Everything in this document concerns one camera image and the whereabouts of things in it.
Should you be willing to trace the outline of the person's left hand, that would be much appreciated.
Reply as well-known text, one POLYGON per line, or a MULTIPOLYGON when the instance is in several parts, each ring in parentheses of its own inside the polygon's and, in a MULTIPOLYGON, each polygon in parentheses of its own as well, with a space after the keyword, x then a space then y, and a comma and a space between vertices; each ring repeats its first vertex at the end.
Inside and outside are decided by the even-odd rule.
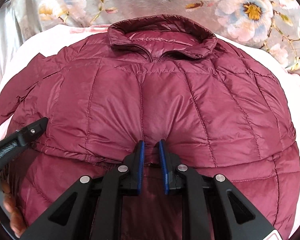
POLYGON ((5 180, 1 180, 1 187, 4 193, 3 206, 10 214, 10 227, 17 238, 25 232, 27 226, 23 215, 17 207, 15 198, 11 193, 11 188, 5 180))

